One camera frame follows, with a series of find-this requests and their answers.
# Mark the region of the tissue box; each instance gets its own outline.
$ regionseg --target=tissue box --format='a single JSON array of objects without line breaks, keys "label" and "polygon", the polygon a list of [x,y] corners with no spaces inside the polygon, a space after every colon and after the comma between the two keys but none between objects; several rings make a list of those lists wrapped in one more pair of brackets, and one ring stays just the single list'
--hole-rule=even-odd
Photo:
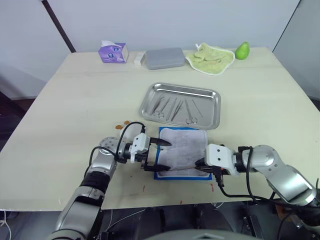
[{"label": "tissue box", "polygon": [[115,42],[114,45],[102,46],[98,52],[104,63],[125,64],[129,56],[127,45],[121,42]]}]

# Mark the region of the stainless steel tray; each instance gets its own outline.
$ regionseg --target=stainless steel tray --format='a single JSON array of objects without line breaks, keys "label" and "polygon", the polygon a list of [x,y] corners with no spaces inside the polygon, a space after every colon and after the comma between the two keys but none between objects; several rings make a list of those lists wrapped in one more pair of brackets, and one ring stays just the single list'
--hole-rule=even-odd
[{"label": "stainless steel tray", "polygon": [[148,89],[139,113],[146,120],[211,130],[220,123],[220,104],[214,90],[159,82]]}]

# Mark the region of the table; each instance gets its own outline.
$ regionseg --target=table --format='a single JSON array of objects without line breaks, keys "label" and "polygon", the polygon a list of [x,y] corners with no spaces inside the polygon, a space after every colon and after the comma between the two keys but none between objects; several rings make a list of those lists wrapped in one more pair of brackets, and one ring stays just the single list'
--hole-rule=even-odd
[{"label": "table", "polygon": [[[282,160],[316,183],[320,173],[320,114],[267,48],[252,48],[222,75],[182,67],[148,70],[128,63],[102,63],[97,52],[71,53],[41,91],[0,153],[0,208],[60,211],[81,183],[91,149],[125,120],[143,121],[157,137],[162,123],[146,121],[138,109],[148,87],[164,82],[213,89],[221,95],[220,125],[210,143],[274,147]],[[259,173],[252,191],[269,197]],[[226,176],[225,191],[246,194],[245,176]],[[119,164],[103,209],[238,201],[214,181],[153,180],[140,164]]]}]

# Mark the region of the pear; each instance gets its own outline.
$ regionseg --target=pear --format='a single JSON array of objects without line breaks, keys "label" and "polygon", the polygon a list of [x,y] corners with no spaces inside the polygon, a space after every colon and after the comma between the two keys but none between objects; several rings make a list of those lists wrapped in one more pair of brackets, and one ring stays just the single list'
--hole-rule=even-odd
[{"label": "pear", "polygon": [[243,42],[238,48],[235,50],[235,57],[239,60],[243,60],[248,57],[250,52],[249,43],[247,41]]}]

